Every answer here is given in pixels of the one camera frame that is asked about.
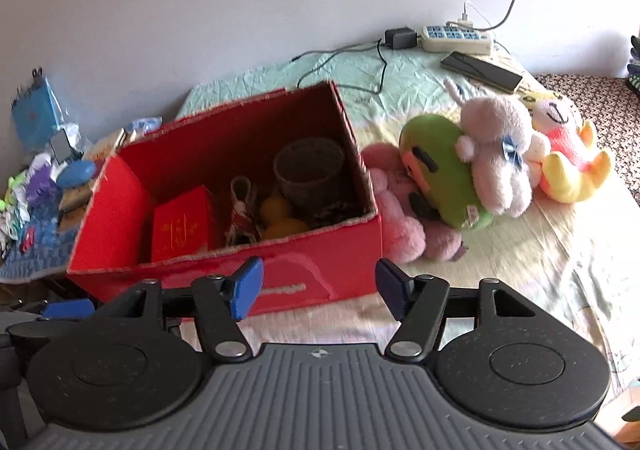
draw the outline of purple toy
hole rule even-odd
[[[34,172],[26,188],[27,202],[38,206],[41,199],[55,194],[56,183],[51,179],[51,165],[45,165]]]

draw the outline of power strip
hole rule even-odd
[[[429,52],[490,55],[494,50],[494,39],[488,33],[464,27],[424,26],[420,35],[422,49]]]

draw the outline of yellow ball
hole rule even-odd
[[[262,234],[263,240],[281,239],[282,237],[289,237],[295,234],[303,234],[308,232],[309,227],[300,219],[294,219],[293,217],[283,219],[275,224],[269,226]]]
[[[260,206],[260,218],[265,226],[271,226],[293,215],[293,208],[284,197],[268,197]]]

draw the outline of gray ribbed panel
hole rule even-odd
[[[453,408],[419,367],[372,344],[268,344],[219,367],[201,394],[126,433],[49,426],[28,450],[614,450],[592,424],[548,435],[482,425]]]

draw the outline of black power adapter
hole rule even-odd
[[[385,31],[385,46],[389,49],[411,49],[418,45],[418,34],[408,27],[387,29]]]

